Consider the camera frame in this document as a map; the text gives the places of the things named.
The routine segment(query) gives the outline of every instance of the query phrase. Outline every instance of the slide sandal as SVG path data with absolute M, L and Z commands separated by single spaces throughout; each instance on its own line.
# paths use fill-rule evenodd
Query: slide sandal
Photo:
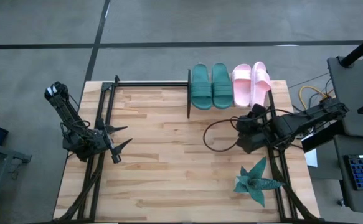
M 250 94 L 250 105 L 255 104 L 264 106 L 264 99 L 267 91 L 271 90 L 270 76 L 267 74 L 266 66 L 263 62 L 256 62 L 252 68 L 252 90 Z
M 202 64 L 195 65 L 192 69 L 191 103 L 200 110 L 209 110 L 212 107 L 212 86 L 207 67 Z
M 250 74 L 252 69 L 247 64 L 235 67 L 232 72 L 233 101 L 239 108 L 246 108 L 250 103 Z
M 226 109 L 233 103 L 232 82 L 223 63 L 212 68 L 213 104 L 218 109 Z

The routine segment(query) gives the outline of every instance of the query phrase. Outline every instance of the wooden tabletop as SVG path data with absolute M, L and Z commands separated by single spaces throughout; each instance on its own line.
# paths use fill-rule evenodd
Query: wooden tabletop
M 102 82 L 86 82 L 79 114 L 94 123 Z M 293 111 L 286 82 L 271 81 L 275 107 Z M 106 152 L 96 222 L 275 222 L 279 221 L 274 190 L 266 190 L 265 208 L 249 195 L 233 192 L 240 166 L 250 170 L 267 157 L 263 177 L 271 178 L 265 147 L 246 154 L 235 146 L 227 152 L 212 152 L 202 135 L 214 121 L 248 113 L 229 108 L 208 111 L 192 106 L 187 119 L 186 87 L 116 88 L 111 125 L 128 126 L 114 133 L 114 142 L 129 143 L 114 164 Z M 207 142 L 216 149 L 226 148 L 237 139 L 229 122 L 215 125 Z M 290 147 L 286 160 L 293 190 L 310 212 L 318 207 L 301 149 Z M 65 213 L 80 193 L 86 163 L 76 156 L 68 159 L 54 218 Z M 282 189 L 287 217 L 290 217 Z M 90 209 L 88 199 L 86 215 Z

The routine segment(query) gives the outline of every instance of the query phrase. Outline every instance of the green plastic plant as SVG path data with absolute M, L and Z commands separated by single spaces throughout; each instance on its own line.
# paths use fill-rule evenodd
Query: green plastic plant
M 276 180 L 262 178 L 266 167 L 266 157 L 261 159 L 251 170 L 247 172 L 241 166 L 241 176 L 237 176 L 239 182 L 236 184 L 234 192 L 249 193 L 256 202 L 264 207 L 264 194 L 262 190 L 271 190 L 285 185 Z

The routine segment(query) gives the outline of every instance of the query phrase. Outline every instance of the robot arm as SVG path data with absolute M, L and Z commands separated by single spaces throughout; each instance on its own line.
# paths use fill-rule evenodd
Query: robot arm
M 114 163 L 121 161 L 121 150 L 132 140 L 129 139 L 119 146 L 114 146 L 110 137 L 111 133 L 127 127 L 114 128 L 106 126 L 102 119 L 96 121 L 97 129 L 89 129 L 90 123 L 82 120 L 75 108 L 69 102 L 69 93 L 66 85 L 55 82 L 45 90 L 44 97 L 55 108 L 60 116 L 62 135 L 62 147 L 74 152 L 77 157 L 86 162 L 89 157 L 110 150 Z
M 248 116 L 239 117 L 237 145 L 248 154 L 263 146 L 283 151 L 295 140 L 296 135 L 319 123 L 340 120 L 348 111 L 344 103 L 326 98 L 319 105 L 305 111 L 275 116 L 270 122 L 262 124 L 254 118 L 263 116 L 268 111 L 260 105 L 255 105 Z

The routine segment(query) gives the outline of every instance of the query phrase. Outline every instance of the concrete floor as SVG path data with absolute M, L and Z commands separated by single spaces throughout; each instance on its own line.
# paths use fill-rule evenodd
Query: concrete floor
M 0 0 L 0 44 L 93 43 L 104 0 Z M 102 43 L 363 40 L 363 0 L 112 0 Z M 186 47 L 100 49 L 92 80 L 185 80 L 188 68 L 223 62 L 264 61 L 272 79 L 293 86 L 327 73 L 326 59 L 354 45 L 304 47 Z M 8 177 L 0 198 L 0 223 L 52 218 L 64 168 L 57 113 L 43 97 L 54 81 L 80 99 L 91 49 L 0 50 L 0 126 L 7 146 L 33 155 Z M 329 75 L 290 89 L 303 108 L 303 85 L 322 90 Z M 308 90 L 303 98 L 308 101 Z M 313 179 L 321 217 L 363 223 L 363 213 L 339 208 L 338 182 Z

